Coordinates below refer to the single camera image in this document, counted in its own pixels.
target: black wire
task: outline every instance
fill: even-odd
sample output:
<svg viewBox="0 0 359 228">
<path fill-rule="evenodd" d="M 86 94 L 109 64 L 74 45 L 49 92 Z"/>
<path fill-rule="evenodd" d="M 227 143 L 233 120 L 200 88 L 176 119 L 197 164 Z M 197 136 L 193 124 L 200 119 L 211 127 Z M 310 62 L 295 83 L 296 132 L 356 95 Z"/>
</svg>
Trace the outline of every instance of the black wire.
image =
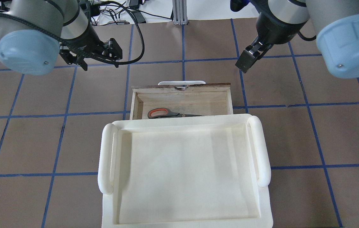
<svg viewBox="0 0 359 228">
<path fill-rule="evenodd" d="M 139 32 L 139 36 L 140 36 L 140 41 L 142 43 L 142 52 L 140 53 L 140 55 L 133 59 L 133 60 L 130 60 L 130 61 L 126 61 L 126 62 L 116 62 L 113 58 L 109 57 L 109 56 L 104 56 L 104 55 L 101 55 L 101 54 L 98 54 L 98 53 L 89 53 L 89 52 L 86 52 L 82 49 L 80 49 L 79 47 L 71 44 L 68 40 L 65 40 L 57 35 L 54 35 L 53 33 L 25 20 L 25 19 L 22 19 L 20 17 L 16 17 L 16 16 L 13 16 L 11 14 L 7 14 L 7 13 L 3 13 L 3 12 L 0 12 L 0 17 L 4 17 L 4 18 L 8 18 L 8 19 L 12 19 L 14 21 L 17 21 L 17 22 L 20 22 L 20 23 L 23 23 L 39 32 L 42 32 L 44 33 L 45 35 L 48 35 L 49 37 L 52 37 L 53 39 L 57 40 L 58 42 L 62 43 L 63 45 L 69 47 L 74 53 L 76 54 L 79 54 L 79 55 L 82 55 L 84 58 L 93 58 L 95 60 L 98 60 L 100 62 L 104 62 L 104 63 L 107 63 L 107 64 L 113 64 L 115 66 L 118 66 L 118 65 L 128 65 L 128 64 L 131 64 L 131 63 L 135 63 L 137 61 L 139 61 L 143 55 L 144 55 L 144 39 L 143 39 L 143 35 L 142 35 L 142 31 L 140 30 L 140 27 L 137 23 L 137 20 L 135 18 L 135 16 L 133 15 L 133 12 L 130 11 L 127 7 L 123 6 L 122 4 L 118 3 L 118 2 L 115 2 L 115 1 L 105 1 L 103 3 L 106 3 L 106 4 L 110 4 L 110 3 L 113 3 L 113 4 L 117 4 L 118 6 L 122 7 L 124 10 L 126 10 L 129 14 L 129 16 L 133 19 L 133 21 L 135 22 L 135 26 L 136 26 L 136 29 L 137 31 Z"/>
<path fill-rule="evenodd" d="M 103 10 L 101 10 L 100 12 L 105 16 L 111 17 L 114 22 L 106 23 L 106 24 L 99 25 L 99 26 L 104 26 L 104 25 L 113 24 L 113 23 L 115 23 L 115 24 L 119 24 L 119 23 L 130 24 L 130 22 L 121 22 L 120 14 L 118 15 L 118 13 L 116 13 L 113 9 L 107 9 L 107 6 L 115 6 L 115 5 L 106 5 L 106 7 Z"/>
<path fill-rule="evenodd" d="M 300 38 L 302 38 L 304 41 L 314 41 L 316 39 L 316 36 L 313 36 L 312 38 L 307 38 L 306 36 L 304 36 L 301 31 L 298 32 L 298 35 Z"/>
<path fill-rule="evenodd" d="M 130 8 L 130 7 L 129 7 L 129 9 L 131 9 L 131 10 L 135 10 L 135 11 L 138 11 L 138 12 L 142 12 L 142 13 L 148 14 L 148 15 L 150 15 L 150 16 L 154 16 L 154 17 L 161 17 L 161 18 L 168 19 L 168 20 L 171 20 L 171 21 L 172 21 L 172 19 L 171 19 L 171 18 L 169 18 L 169 17 L 163 17 L 163 16 L 159 16 L 159 15 L 155 15 L 155 14 L 147 13 L 147 12 L 144 12 L 144 11 L 142 11 L 142 10 L 139 10 L 139 9 L 133 9 L 133 8 Z"/>
<path fill-rule="evenodd" d="M 94 19 L 94 17 L 91 17 L 91 20 L 94 20 L 94 23 L 95 23 L 95 24 L 92 24 L 92 21 L 91 21 L 91 24 L 92 24 L 92 25 L 95 25 L 95 26 L 98 25 L 98 24 L 97 24 L 97 21 Z"/>
<path fill-rule="evenodd" d="M 142 12 L 142 13 L 148 14 L 148 15 L 150 15 L 150 16 L 161 17 L 161 18 L 168 19 L 168 20 L 171 20 L 171 21 L 172 21 L 172 19 L 169 18 L 169 17 L 163 17 L 163 16 L 160 16 L 160 15 L 151 14 L 151 13 L 145 12 L 145 11 L 143 11 L 143 10 L 134 9 L 134 8 L 132 8 L 132 7 L 128 7 L 128 8 L 131 9 L 131 10 L 137 11 L 137 12 Z M 119 12 L 117 12 L 117 15 L 118 15 L 119 18 L 120 18 L 120 14 L 121 14 L 122 12 L 124 12 L 124 9 L 120 10 Z"/>
<path fill-rule="evenodd" d="M 109 22 L 109 23 L 101 24 L 101 25 L 97 25 L 97 26 L 105 26 L 105 25 L 110 25 L 110 24 L 130 24 L 130 22 Z"/>
</svg>

